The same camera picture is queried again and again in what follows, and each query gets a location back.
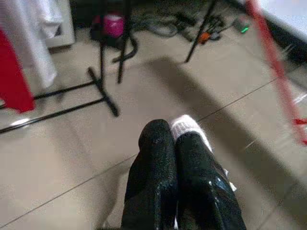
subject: tile grout line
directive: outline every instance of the tile grout line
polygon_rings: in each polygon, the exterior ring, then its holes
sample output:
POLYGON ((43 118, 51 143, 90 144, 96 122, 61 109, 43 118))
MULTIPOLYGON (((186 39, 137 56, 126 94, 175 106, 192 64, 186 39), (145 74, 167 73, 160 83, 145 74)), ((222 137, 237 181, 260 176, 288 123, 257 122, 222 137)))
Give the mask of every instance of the tile grout line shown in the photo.
POLYGON ((122 164, 123 162, 129 161, 131 158, 135 157, 136 155, 137 155, 137 154, 132 155, 131 157, 129 157, 129 158, 127 158, 127 159, 125 159, 125 160, 123 160, 123 161, 117 163, 116 165, 114 165, 114 166, 112 166, 112 167, 110 167, 110 168, 108 168, 108 169, 106 169, 106 170, 104 170, 104 171, 102 171, 102 172, 100 172, 100 173, 98 173, 98 174, 92 176, 91 178, 89 178, 89 179, 83 181, 82 183, 80 183, 80 184, 74 186, 73 188, 70 188, 69 190, 67 190, 67 191, 65 191, 65 192, 63 192, 63 193, 61 193, 61 194, 55 196, 54 198, 52 198, 52 199, 50 199, 50 200, 48 200, 48 201, 46 201, 46 202, 44 202, 44 203, 42 203, 42 204, 40 204, 39 206, 37 206, 37 207, 31 209, 30 211, 28 211, 28 212, 22 214, 21 216, 16 217, 15 219, 9 221, 8 223, 6 223, 6 224, 0 226, 0 229, 2 229, 2 228, 4 228, 4 227, 6 227, 6 226, 12 224, 13 222, 19 220, 20 218, 22 218, 22 217, 24 217, 24 216, 30 214, 31 212, 33 212, 33 211, 35 211, 35 210, 41 208, 42 206, 44 206, 44 205, 46 205, 46 204, 52 202, 53 200, 59 198, 60 196, 62 196, 62 195, 64 195, 64 194, 66 194, 66 193, 72 191, 73 189, 75 189, 75 188, 77 188, 77 187, 79 187, 79 186, 81 186, 81 185, 83 185, 83 184, 89 182, 90 180, 95 179, 95 178, 97 178, 98 176, 101 176, 102 174, 104 174, 104 173, 108 172, 109 170, 113 169, 114 167, 119 166, 119 165, 122 164))
POLYGON ((252 94, 252 93, 256 92, 257 90, 259 90, 259 89, 261 89, 261 88, 263 88, 263 87, 265 87, 265 86, 267 86, 267 85, 271 84, 271 83, 272 83, 273 81, 275 81, 275 80, 276 80, 276 79, 273 79, 273 80, 269 81, 268 83, 266 83, 266 84, 264 84, 264 85, 259 86, 258 88, 256 88, 256 89, 252 90, 251 92, 249 92, 249 93, 247 93, 247 94, 245 94, 245 95, 243 95, 243 96, 239 97, 238 99, 235 99, 234 101, 232 101, 232 102, 228 103, 227 105, 224 105, 222 108, 219 108, 218 110, 216 110, 216 111, 214 111, 214 112, 210 113, 209 115, 206 115, 205 117, 200 118, 199 120, 197 120, 197 122, 200 122, 200 121, 202 121, 202 120, 204 120, 204 119, 206 119, 206 118, 210 117, 211 115, 213 115, 213 114, 215 114, 215 113, 217 113, 217 112, 219 112, 219 111, 221 111, 221 110, 225 109, 226 107, 228 107, 228 106, 230 106, 230 105, 232 105, 232 104, 234 104, 234 103, 236 103, 236 102, 240 101, 241 99, 245 98, 246 96, 249 96, 250 94, 252 94))

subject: green light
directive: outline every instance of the green light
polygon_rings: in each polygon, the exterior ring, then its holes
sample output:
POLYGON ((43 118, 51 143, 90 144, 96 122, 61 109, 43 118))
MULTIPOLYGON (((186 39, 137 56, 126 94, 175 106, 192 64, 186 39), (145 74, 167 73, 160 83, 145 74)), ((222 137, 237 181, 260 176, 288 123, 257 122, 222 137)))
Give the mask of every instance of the green light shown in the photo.
POLYGON ((244 30, 241 31, 241 33, 245 33, 249 28, 246 27, 244 30))

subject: white sock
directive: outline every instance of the white sock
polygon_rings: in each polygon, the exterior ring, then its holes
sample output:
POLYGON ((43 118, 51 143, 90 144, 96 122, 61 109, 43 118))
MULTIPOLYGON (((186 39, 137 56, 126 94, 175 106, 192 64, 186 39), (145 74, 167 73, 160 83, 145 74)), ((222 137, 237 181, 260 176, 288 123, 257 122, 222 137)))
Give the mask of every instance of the white sock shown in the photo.
POLYGON ((175 217, 174 229, 175 229, 175 230, 178 230, 178 229, 179 229, 179 228, 178 228, 178 223, 177 223, 177 217, 175 217))
POLYGON ((183 115, 171 122, 171 131, 175 141, 183 134, 188 132, 196 132, 200 135, 204 144, 212 151, 212 147, 205 135, 205 132, 197 124, 197 122, 189 115, 183 115))

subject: orange object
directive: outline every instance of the orange object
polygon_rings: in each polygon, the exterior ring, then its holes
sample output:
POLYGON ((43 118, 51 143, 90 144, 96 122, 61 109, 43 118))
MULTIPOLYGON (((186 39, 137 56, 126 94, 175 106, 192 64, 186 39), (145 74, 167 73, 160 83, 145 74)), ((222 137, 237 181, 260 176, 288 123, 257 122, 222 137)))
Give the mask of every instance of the orange object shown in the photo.
POLYGON ((209 40, 210 36, 211 35, 208 32, 202 33, 198 39, 198 43, 205 44, 209 40))

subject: white cloth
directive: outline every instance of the white cloth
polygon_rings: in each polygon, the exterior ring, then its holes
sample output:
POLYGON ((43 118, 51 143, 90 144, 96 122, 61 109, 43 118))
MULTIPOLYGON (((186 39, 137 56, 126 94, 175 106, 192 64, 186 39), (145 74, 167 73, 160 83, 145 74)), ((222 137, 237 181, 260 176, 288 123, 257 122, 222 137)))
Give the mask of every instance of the white cloth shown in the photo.
POLYGON ((45 39, 55 35, 61 22, 56 0, 0 0, 0 27, 22 66, 33 65, 44 88, 57 75, 45 39))

